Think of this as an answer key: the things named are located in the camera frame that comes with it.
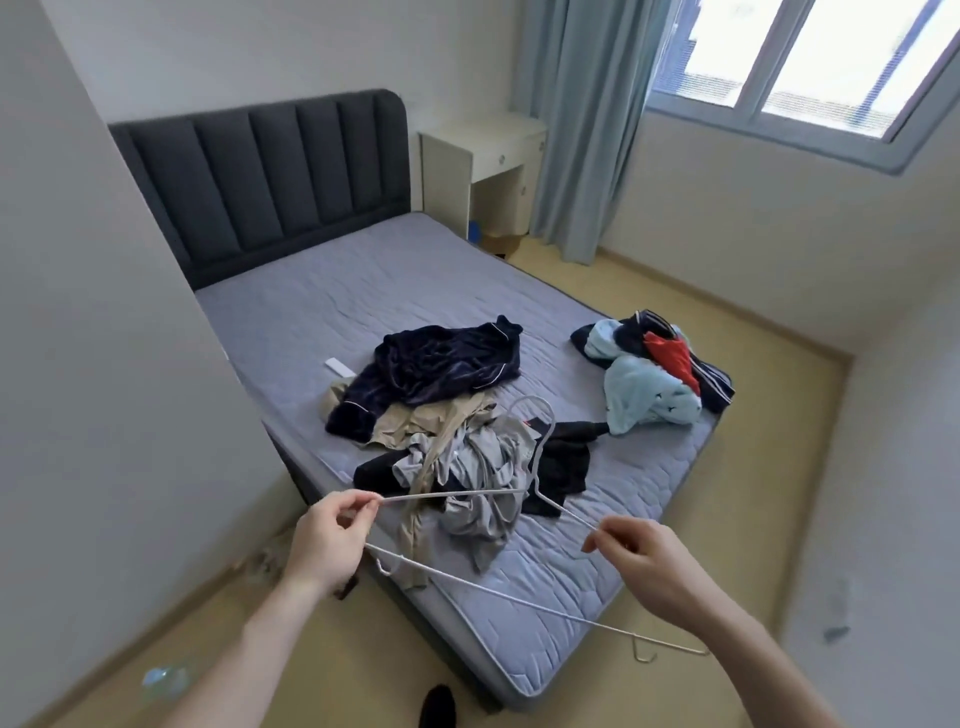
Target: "wire hanger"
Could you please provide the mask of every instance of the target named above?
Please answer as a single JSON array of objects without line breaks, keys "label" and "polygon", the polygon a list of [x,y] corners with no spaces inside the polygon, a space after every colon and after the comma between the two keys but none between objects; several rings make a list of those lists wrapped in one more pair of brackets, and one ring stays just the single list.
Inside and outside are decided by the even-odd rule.
[{"label": "wire hanger", "polygon": [[[543,500],[548,505],[553,506],[554,508],[559,510],[561,513],[566,513],[568,516],[570,516],[572,519],[574,519],[576,522],[580,523],[581,525],[585,526],[590,531],[596,530],[595,525],[592,525],[587,520],[582,519],[580,516],[573,513],[569,509],[561,506],[560,503],[555,502],[554,500],[552,500],[551,498],[547,497],[546,495],[540,492],[540,476],[539,476],[540,456],[543,453],[544,443],[546,443],[546,441],[550,438],[550,435],[553,434],[553,431],[556,428],[557,418],[553,412],[553,407],[550,405],[550,402],[545,400],[543,397],[538,397],[536,395],[523,395],[522,397],[517,398],[507,408],[506,414],[510,415],[518,404],[520,404],[522,401],[527,401],[527,400],[536,402],[537,404],[542,406],[543,409],[546,410],[547,414],[550,417],[550,425],[547,428],[546,433],[543,435],[543,437],[541,437],[540,440],[537,442],[534,448],[534,456],[531,460],[530,475],[532,478],[531,484],[533,485],[534,495],[536,495],[538,498]],[[430,497],[459,497],[459,496],[469,496],[474,494],[482,494],[486,496],[501,496],[501,495],[506,495],[508,493],[526,493],[526,492],[527,492],[527,489],[525,488],[504,488],[504,489],[495,490],[495,491],[481,490],[481,491],[451,491],[449,493],[419,493],[411,496],[385,497],[382,499],[381,504],[390,504],[390,503],[401,502],[404,500],[418,500],[418,499],[430,498]],[[617,627],[611,627],[608,624],[602,624],[601,622],[593,621],[592,619],[586,619],[583,617],[577,617],[575,615],[565,614],[564,612],[560,612],[556,609],[552,609],[550,607],[544,607],[541,604],[535,604],[534,602],[527,601],[526,599],[521,599],[518,596],[504,594],[503,592],[498,592],[496,589],[491,589],[481,584],[475,584],[472,581],[467,581],[466,579],[463,579],[459,576],[454,576],[452,573],[447,573],[446,571],[440,571],[439,569],[434,569],[433,567],[427,566],[422,562],[414,561],[413,559],[409,559],[406,556],[402,556],[398,553],[394,553],[393,551],[390,551],[381,546],[375,546],[374,544],[371,544],[369,542],[366,543],[366,547],[370,551],[373,551],[375,554],[379,554],[379,556],[374,557],[374,560],[376,562],[377,569],[380,571],[380,573],[384,574],[385,576],[392,576],[393,572],[386,569],[383,566],[383,563],[380,561],[380,556],[386,556],[391,559],[396,559],[398,564],[400,563],[406,564],[407,566],[410,566],[422,571],[426,571],[427,573],[433,576],[439,577],[441,579],[446,579],[447,581],[455,582],[462,586],[475,589],[479,592],[483,592],[484,594],[496,596],[501,599],[506,599],[507,601],[513,602],[514,604],[519,604],[520,606],[529,607],[530,609],[533,609],[537,612],[543,612],[548,615],[553,615],[554,617],[559,617],[560,619],[568,619],[569,621],[575,621],[579,624],[588,624],[591,627],[605,629],[608,632],[613,632],[614,634],[621,635],[623,637],[629,637],[633,641],[634,659],[639,663],[643,663],[644,665],[649,665],[650,663],[654,662],[657,659],[657,653],[655,652],[651,657],[646,657],[646,658],[641,657],[637,651],[638,643],[655,644],[660,647],[666,647],[667,649],[672,649],[672,650],[676,650],[677,652],[682,652],[683,654],[696,655],[698,657],[707,657],[710,654],[710,651],[708,649],[696,649],[694,647],[684,647],[682,644],[669,643],[669,642],[665,642],[664,640],[657,640],[656,638],[653,638],[653,637],[638,635],[636,632],[628,632],[625,629],[618,629]]]}]

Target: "right hand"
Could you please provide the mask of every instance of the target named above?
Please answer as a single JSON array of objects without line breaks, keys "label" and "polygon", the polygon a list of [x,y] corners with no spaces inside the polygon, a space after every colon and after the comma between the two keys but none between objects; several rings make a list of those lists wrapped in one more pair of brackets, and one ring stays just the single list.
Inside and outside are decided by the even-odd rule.
[{"label": "right hand", "polygon": [[627,588],[653,615],[701,637],[712,617],[732,604],[668,526],[607,516],[584,541],[620,572]]}]

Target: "white wall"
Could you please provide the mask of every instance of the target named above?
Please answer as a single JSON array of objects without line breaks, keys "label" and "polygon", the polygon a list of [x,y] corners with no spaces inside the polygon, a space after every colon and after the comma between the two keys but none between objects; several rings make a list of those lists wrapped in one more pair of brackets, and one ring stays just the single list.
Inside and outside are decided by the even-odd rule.
[{"label": "white wall", "polygon": [[[856,362],[784,643],[850,726],[957,725],[960,278]],[[835,584],[852,631],[828,646]]]},{"label": "white wall", "polygon": [[[43,0],[108,122],[385,87],[411,132],[505,110],[519,0]],[[411,135],[414,207],[420,147]]]},{"label": "white wall", "polygon": [[958,169],[960,109],[901,177],[651,112],[603,245],[859,352],[960,266]]},{"label": "white wall", "polygon": [[301,508],[36,0],[0,4],[0,726]]}]

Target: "beige floor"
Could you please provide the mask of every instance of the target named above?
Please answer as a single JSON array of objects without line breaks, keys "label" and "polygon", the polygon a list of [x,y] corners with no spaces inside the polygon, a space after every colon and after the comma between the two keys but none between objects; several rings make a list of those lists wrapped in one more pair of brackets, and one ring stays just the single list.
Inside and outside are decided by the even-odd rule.
[{"label": "beige floor", "polygon": [[[720,584],[774,625],[791,556],[827,444],[845,368],[729,311],[599,257],[562,263],[524,240],[512,262],[615,317],[650,307],[684,329],[697,352],[729,372],[737,388],[715,436],[668,509],[669,522]],[[146,726],[157,711],[136,707],[146,667],[223,644],[250,609],[233,584],[91,696],[66,726]],[[622,595],[609,624],[682,641]],[[416,726],[433,685],[449,683],[462,726],[684,726],[734,728],[743,715],[712,658],[662,652],[649,667],[631,646],[594,630],[531,715],[485,716],[394,604],[368,579],[344,602],[323,603],[286,670],[268,728]],[[121,718],[120,704],[132,704]]]}]

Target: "red garment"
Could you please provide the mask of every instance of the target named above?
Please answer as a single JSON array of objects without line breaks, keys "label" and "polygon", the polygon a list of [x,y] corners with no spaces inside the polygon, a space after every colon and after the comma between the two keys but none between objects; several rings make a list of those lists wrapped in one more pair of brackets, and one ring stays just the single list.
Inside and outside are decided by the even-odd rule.
[{"label": "red garment", "polygon": [[670,375],[675,376],[693,390],[693,394],[700,397],[700,382],[693,375],[690,365],[690,349],[683,339],[664,339],[653,331],[643,334],[643,344]]}]

